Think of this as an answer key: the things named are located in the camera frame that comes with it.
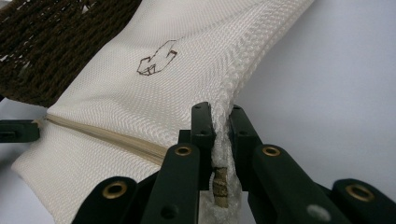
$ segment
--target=logo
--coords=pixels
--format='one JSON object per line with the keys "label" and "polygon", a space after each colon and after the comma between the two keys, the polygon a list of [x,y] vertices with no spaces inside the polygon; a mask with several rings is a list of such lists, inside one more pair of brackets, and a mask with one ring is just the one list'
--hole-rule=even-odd
{"label": "logo", "polygon": [[161,72],[177,55],[177,52],[172,50],[176,40],[168,40],[163,44],[154,55],[140,60],[137,72],[143,76],[151,76]]}

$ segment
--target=white tabletop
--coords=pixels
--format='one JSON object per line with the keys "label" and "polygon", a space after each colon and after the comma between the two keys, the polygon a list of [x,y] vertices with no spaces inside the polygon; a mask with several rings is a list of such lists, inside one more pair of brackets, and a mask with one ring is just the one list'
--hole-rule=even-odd
{"label": "white tabletop", "polygon": [[[237,103],[264,143],[285,148],[330,188],[342,178],[396,201],[396,1],[317,0],[266,55]],[[0,119],[45,108],[9,100]],[[25,144],[0,145],[0,224],[53,220],[10,171]],[[241,223],[253,223],[243,204]]]}

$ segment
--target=gold rivet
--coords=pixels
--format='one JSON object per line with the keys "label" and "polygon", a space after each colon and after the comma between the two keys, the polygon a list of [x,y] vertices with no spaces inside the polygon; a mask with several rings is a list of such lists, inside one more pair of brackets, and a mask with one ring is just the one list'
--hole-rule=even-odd
{"label": "gold rivet", "polygon": [[262,149],[262,152],[271,157],[279,156],[280,155],[280,150],[277,149],[276,147],[265,147]]}
{"label": "gold rivet", "polygon": [[102,194],[107,199],[116,199],[122,196],[127,189],[125,182],[114,181],[103,189]]}
{"label": "gold rivet", "polygon": [[178,147],[175,149],[175,153],[179,156],[188,156],[192,152],[192,149],[190,147]]}
{"label": "gold rivet", "polygon": [[346,192],[355,199],[366,203],[372,201],[375,198],[374,194],[370,190],[359,184],[347,186]]}

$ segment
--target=white woven fabric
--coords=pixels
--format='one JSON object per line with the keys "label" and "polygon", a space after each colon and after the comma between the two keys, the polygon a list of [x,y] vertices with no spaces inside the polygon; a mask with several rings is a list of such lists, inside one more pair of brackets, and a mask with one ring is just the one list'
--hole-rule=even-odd
{"label": "white woven fabric", "polygon": [[[262,56],[313,0],[143,1],[131,22],[82,70],[51,115],[137,137],[162,147],[190,128],[191,107],[212,105],[212,160],[228,167],[230,207],[209,195],[201,222],[236,222],[240,186],[227,118]],[[101,180],[140,181],[158,167],[83,133],[46,124],[14,164],[57,223],[70,223]]]}

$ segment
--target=brown knitted fabric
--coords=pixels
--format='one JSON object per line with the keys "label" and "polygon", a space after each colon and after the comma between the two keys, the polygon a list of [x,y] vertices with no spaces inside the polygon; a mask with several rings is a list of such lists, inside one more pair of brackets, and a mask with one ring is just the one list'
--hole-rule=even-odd
{"label": "brown knitted fabric", "polygon": [[0,10],[0,95],[53,105],[140,0],[14,0]]}

